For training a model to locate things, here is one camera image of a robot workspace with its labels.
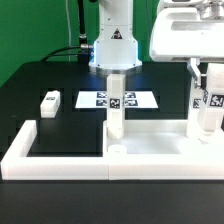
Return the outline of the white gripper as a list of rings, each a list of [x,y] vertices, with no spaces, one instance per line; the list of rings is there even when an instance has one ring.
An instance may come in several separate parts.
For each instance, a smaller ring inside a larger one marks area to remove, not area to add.
[[[188,61],[200,88],[200,61],[224,61],[224,0],[159,0],[149,54],[158,62]]]

